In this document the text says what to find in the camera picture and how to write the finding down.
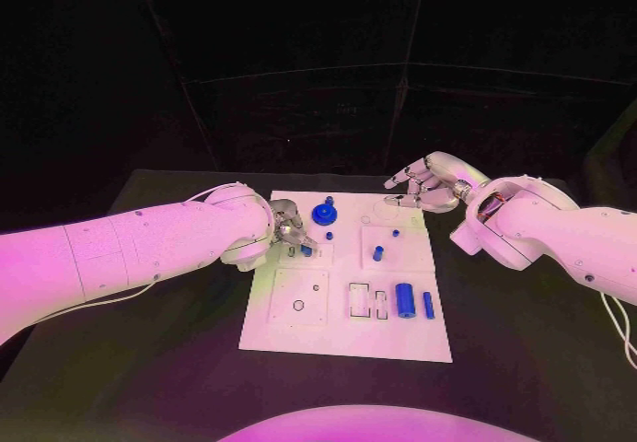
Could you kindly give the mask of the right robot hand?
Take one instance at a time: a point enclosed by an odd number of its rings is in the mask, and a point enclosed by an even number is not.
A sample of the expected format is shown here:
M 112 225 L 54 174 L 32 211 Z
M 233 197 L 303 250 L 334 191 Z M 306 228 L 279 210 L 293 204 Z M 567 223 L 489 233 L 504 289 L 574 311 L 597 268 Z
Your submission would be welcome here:
M 492 179 L 460 158 L 437 151 L 414 161 L 385 181 L 385 189 L 409 184 L 404 194 L 390 195 L 390 206 L 420 209 L 434 214 L 453 211 L 460 202 L 472 203 Z

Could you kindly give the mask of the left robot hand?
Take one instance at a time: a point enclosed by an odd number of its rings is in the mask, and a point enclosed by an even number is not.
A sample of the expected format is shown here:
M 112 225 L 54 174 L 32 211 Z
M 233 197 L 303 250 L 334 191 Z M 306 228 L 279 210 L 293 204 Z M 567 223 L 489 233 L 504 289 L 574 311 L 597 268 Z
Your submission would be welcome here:
M 275 242 L 285 242 L 315 250 L 318 242 L 311 238 L 296 202 L 290 199 L 279 199 L 270 202 L 270 206 L 276 219 Z

